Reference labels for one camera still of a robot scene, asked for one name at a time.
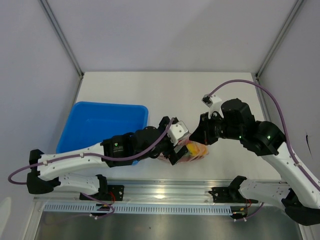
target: black joint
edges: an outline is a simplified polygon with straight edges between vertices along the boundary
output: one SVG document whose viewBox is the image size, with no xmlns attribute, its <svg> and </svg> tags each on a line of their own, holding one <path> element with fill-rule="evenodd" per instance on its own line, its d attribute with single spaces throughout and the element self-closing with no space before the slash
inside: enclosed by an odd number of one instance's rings
<svg viewBox="0 0 320 240">
<path fill-rule="evenodd" d="M 178 122 L 179 122 L 178 118 L 175 117 L 172 124 L 177 124 Z"/>
<path fill-rule="evenodd" d="M 110 193 L 113 193 L 116 201 L 123 200 L 125 190 L 125 187 L 123 185 L 108 185 L 107 178 L 105 176 L 102 176 L 101 174 L 98 174 L 96 176 L 99 180 L 99 189 L 97 193 L 90 195 L 90 197 L 101 201 L 112 201 L 113 198 Z M 82 193 L 80 193 L 79 199 L 90 200 Z"/>
<path fill-rule="evenodd" d="M 29 155 L 29 164 L 37 164 L 42 154 L 44 153 L 39 149 L 31 150 Z"/>
<path fill-rule="evenodd" d="M 286 198 L 281 200 L 285 207 L 285 213 L 292 220 L 303 226 L 320 224 L 320 209 L 303 206 L 292 188 L 289 190 L 290 192 Z"/>
<path fill-rule="evenodd" d="M 202 101 L 206 104 L 211 104 L 211 100 L 209 96 L 205 96 L 204 98 L 202 98 Z"/>
<path fill-rule="evenodd" d="M 168 116 L 164 116 L 159 123 L 159 127 L 164 127 L 168 125 L 169 122 L 170 122 L 170 118 Z"/>
<path fill-rule="evenodd" d="M 237 176 L 229 186 L 227 187 L 213 187 L 209 194 L 212 195 L 214 203 L 230 203 L 230 204 L 245 204 L 246 199 L 240 194 L 239 188 L 244 180 L 245 176 Z M 251 199 L 253 204 L 258 203 L 257 200 Z"/>
<path fill-rule="evenodd" d="M 132 144 L 132 132 L 129 132 L 124 135 L 115 135 L 112 138 L 105 139 L 100 143 L 100 146 L 103 146 L 103 153 L 107 157 L 111 158 L 126 158 L 133 155 L 131 151 Z M 105 162 L 109 168 L 118 167 L 118 166 L 128 166 L 132 165 L 133 160 L 127 161 L 111 161 L 101 158 L 102 162 Z"/>
<path fill-rule="evenodd" d="M 177 153 L 175 152 L 175 149 L 172 148 L 171 151 L 164 153 L 164 157 L 169 159 L 171 165 L 176 165 L 179 160 L 186 154 L 188 153 L 189 150 L 187 146 L 183 146 Z"/>
<path fill-rule="evenodd" d="M 51 193 L 56 186 L 59 186 L 59 178 L 45 181 L 37 176 L 35 172 L 29 172 L 26 177 L 26 186 L 30 194 L 47 194 Z"/>
</svg>

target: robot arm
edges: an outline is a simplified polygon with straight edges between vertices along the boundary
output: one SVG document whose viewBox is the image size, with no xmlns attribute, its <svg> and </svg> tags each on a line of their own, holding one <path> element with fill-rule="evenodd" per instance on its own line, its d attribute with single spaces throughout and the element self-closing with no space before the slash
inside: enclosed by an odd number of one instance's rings
<svg viewBox="0 0 320 240">
<path fill-rule="evenodd" d="M 204 96 L 203 102 L 210 103 L 215 98 Z M 205 145 L 214 144 L 219 138 L 238 140 L 257 156 L 271 164 L 289 186 L 259 183 L 237 176 L 229 187 L 213 187 L 213 201 L 219 203 L 242 203 L 253 199 L 276 206 L 286 212 L 294 221 L 302 225 L 320 223 L 320 191 L 316 187 L 320 181 L 296 157 L 292 158 L 286 144 L 285 135 L 273 123 L 256 121 L 248 104 L 232 99 L 221 105 L 221 117 L 218 111 L 200 116 L 200 123 L 189 137 L 191 141 Z"/>
<path fill-rule="evenodd" d="M 158 128 L 147 126 L 135 133 L 116 135 L 80 150 L 60 154 L 44 154 L 39 149 L 32 150 L 29 164 L 37 166 L 31 167 L 31 172 L 27 175 L 28 191 L 31 194 L 45 194 L 59 189 L 91 196 L 103 194 L 107 186 L 105 177 L 84 177 L 71 173 L 95 167 L 130 166 L 142 159 L 155 159 L 161 153 L 175 165 L 188 152 L 186 146 L 177 146 L 188 134 L 182 121 L 177 118 L 170 121 L 166 116 Z"/>
</svg>

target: blue plastic bin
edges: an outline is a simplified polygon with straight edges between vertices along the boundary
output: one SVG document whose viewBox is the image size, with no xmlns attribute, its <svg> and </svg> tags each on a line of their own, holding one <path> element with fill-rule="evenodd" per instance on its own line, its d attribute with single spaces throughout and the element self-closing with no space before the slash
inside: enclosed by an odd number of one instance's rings
<svg viewBox="0 0 320 240">
<path fill-rule="evenodd" d="M 83 149 L 114 135 L 135 132 L 147 123 L 145 106 L 81 101 L 72 107 L 56 153 Z"/>
</svg>

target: metal pole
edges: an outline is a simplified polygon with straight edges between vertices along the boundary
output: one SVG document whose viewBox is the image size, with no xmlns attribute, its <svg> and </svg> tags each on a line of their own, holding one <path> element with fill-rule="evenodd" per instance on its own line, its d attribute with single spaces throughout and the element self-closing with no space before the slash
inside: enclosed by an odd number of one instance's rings
<svg viewBox="0 0 320 240">
<path fill-rule="evenodd" d="M 79 66 L 79 63 L 70 47 L 70 45 L 68 44 L 68 41 L 64 35 L 64 33 L 62 32 L 62 29 L 57 21 L 57 18 L 54 15 L 54 12 L 52 11 L 49 3 L 47 0 L 38 0 L 45 15 L 47 16 L 48 20 L 50 21 L 53 30 L 55 31 L 57 37 L 59 38 L 64 50 L 66 51 L 67 55 L 69 56 L 70 60 L 72 61 L 74 68 L 76 70 L 76 72 L 79 74 L 80 77 L 83 76 L 83 72 L 81 71 L 81 68 Z"/>
<path fill-rule="evenodd" d="M 296 1 L 296 3 L 293 6 L 289 16 L 285 20 L 280 32 L 278 33 L 277 37 L 275 38 L 270 50 L 268 51 L 266 57 L 264 58 L 263 63 L 260 66 L 258 73 L 256 74 L 257 80 L 260 79 L 261 74 L 264 72 L 264 70 L 266 69 L 267 65 L 269 64 L 271 58 L 274 56 L 274 54 L 277 51 L 278 47 L 280 46 L 280 44 L 284 40 L 285 36 L 287 35 L 287 33 L 288 33 L 290 27 L 292 26 L 294 20 L 296 19 L 296 17 L 300 13 L 300 11 L 301 11 L 301 9 L 302 9 L 302 7 L 303 7 L 305 2 L 306 2 L 306 0 L 297 0 Z"/>
</svg>

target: white wall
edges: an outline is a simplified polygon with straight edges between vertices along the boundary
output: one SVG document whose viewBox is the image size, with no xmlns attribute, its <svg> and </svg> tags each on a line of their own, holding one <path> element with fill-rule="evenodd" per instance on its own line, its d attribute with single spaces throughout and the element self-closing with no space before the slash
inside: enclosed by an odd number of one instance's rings
<svg viewBox="0 0 320 240">
<path fill-rule="evenodd" d="M 83 71 L 255 73 L 296 0 L 49 0 Z"/>
<path fill-rule="evenodd" d="M 279 100 L 294 150 L 320 178 L 320 1 L 307 0 L 261 83 Z M 269 102 L 271 116 L 278 113 Z M 309 152 L 306 134 L 309 136 Z M 320 226 L 314 227 L 318 238 Z"/>
<path fill-rule="evenodd" d="M 33 197 L 7 177 L 30 150 L 55 150 L 79 79 L 38 1 L 2 1 L 0 33 L 0 201 L 12 198 L 1 239 L 17 240 Z"/>
</svg>

